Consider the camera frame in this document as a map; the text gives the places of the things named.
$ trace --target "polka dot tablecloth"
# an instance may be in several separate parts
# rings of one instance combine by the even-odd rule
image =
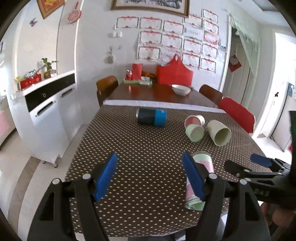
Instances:
[[[253,153],[264,155],[252,138],[227,114],[165,109],[164,128],[139,125],[138,107],[103,105],[96,114],[77,149],[66,181],[91,172],[116,152],[118,166],[104,199],[96,203],[102,225],[111,237],[155,236],[195,226],[200,211],[185,205],[186,174],[181,156],[184,151],[211,154],[215,172],[222,178],[237,179],[224,171],[226,160],[233,160],[254,171],[269,169],[250,161]],[[209,134],[192,143],[185,134],[184,120],[189,115],[203,115],[205,131],[210,120],[224,123],[232,132],[230,142],[214,145]],[[81,229],[75,199],[71,213],[75,232]],[[222,211],[227,211],[228,200]]]

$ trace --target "dining table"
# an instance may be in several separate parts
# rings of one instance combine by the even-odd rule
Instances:
[[[121,84],[104,101],[82,138],[66,181],[91,173],[112,152],[117,153],[118,165],[107,194],[95,203],[108,236],[162,236],[198,223],[202,211],[185,208],[184,151],[208,152],[215,173],[225,180],[238,180],[224,170],[226,160],[257,172],[270,171],[250,161],[253,153],[264,156],[261,149],[237,122],[210,102],[197,91],[178,96],[170,86],[155,84]],[[139,124],[136,112],[140,107],[165,110],[165,126]],[[189,115],[205,118],[204,137],[196,143],[185,134],[184,121]],[[210,120],[218,120],[231,130],[227,145],[214,144],[206,131]],[[225,198],[221,213],[227,212],[228,205]],[[74,231],[83,233],[75,199],[71,199],[71,214]]]

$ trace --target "certificate on wall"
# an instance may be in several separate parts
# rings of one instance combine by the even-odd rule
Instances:
[[[204,30],[191,24],[187,24],[184,29],[184,36],[202,41],[204,39]]]
[[[181,50],[175,48],[162,47],[160,50],[160,60],[162,62],[168,63],[173,59],[175,54],[181,56]]]
[[[202,58],[200,62],[200,69],[216,73],[216,62],[210,59]]]
[[[162,46],[170,47],[170,48],[182,48],[183,39],[179,36],[163,34],[163,38],[161,40]]]
[[[191,53],[183,53],[182,62],[186,66],[198,68],[200,65],[200,57]]]
[[[160,48],[157,47],[146,47],[139,46],[138,48],[138,59],[140,60],[159,60]]]
[[[138,17],[120,17],[117,18],[115,28],[138,28],[139,18]]]
[[[163,31],[172,34],[183,34],[184,25],[173,21],[164,21]]]
[[[204,30],[215,33],[215,34],[219,34],[219,27],[216,24],[204,19],[203,26],[204,26]]]
[[[202,10],[202,16],[204,18],[207,18],[215,23],[218,23],[218,15],[209,11],[209,10],[206,10],[206,9],[203,9]]]
[[[202,17],[189,14],[189,18],[184,18],[184,22],[202,28]]]
[[[208,44],[202,45],[202,54],[211,57],[211,58],[217,58],[218,49],[212,47]]]
[[[195,54],[200,54],[201,47],[202,47],[201,43],[199,43],[197,41],[190,40],[190,39],[184,40],[184,46],[183,46],[184,51],[188,51],[188,52],[195,53]]]
[[[141,29],[151,29],[151,30],[161,30],[163,21],[159,18],[141,18],[140,28]]]
[[[203,40],[210,43],[210,44],[213,44],[213,45],[217,45],[218,44],[218,35],[214,34],[214,33],[211,33],[211,32],[207,32],[205,31],[204,33],[204,37],[203,37]]]
[[[161,43],[162,33],[154,31],[143,31],[140,32],[139,43],[143,45],[157,44]]]

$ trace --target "blue and black can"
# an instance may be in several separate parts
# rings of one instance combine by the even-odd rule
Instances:
[[[165,110],[139,108],[136,113],[136,118],[139,124],[152,126],[165,126],[166,117],[167,112]]]

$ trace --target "door handle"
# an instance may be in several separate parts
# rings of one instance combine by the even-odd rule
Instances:
[[[38,117],[40,116],[41,114],[43,114],[45,111],[47,111],[51,106],[53,106],[53,104],[55,103],[56,101],[52,101],[50,102],[49,104],[47,104],[46,106],[44,106],[42,109],[40,109],[38,112],[37,112],[37,115],[35,115],[35,117]]]
[[[61,98],[64,98],[65,96],[67,96],[68,94],[70,94],[73,90],[74,90],[74,88],[72,88],[72,89],[70,89],[70,90],[67,90],[66,92],[64,92],[64,93],[61,95]]]

